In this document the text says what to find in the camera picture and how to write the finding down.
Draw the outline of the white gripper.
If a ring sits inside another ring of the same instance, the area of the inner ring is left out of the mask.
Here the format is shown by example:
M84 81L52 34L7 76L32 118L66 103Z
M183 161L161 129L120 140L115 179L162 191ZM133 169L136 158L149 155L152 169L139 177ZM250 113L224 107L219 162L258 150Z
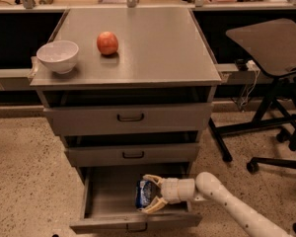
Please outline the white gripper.
M182 201L193 200L196 194L194 179L163 178L146 174L143 179L154 183L158 188L161 187L162 197L154 197L152 202L139 211L146 214L157 212L164 208L168 203L180 203Z

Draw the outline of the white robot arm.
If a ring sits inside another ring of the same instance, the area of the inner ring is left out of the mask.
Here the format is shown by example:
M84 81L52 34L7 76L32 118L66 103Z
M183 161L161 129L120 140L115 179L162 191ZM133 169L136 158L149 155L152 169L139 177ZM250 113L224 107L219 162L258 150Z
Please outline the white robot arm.
M250 237L292 237L278 225L232 195L211 173L201 172L195 179L162 178L144 175L136 184L136 208L155 213L168 204L211 199L220 204Z

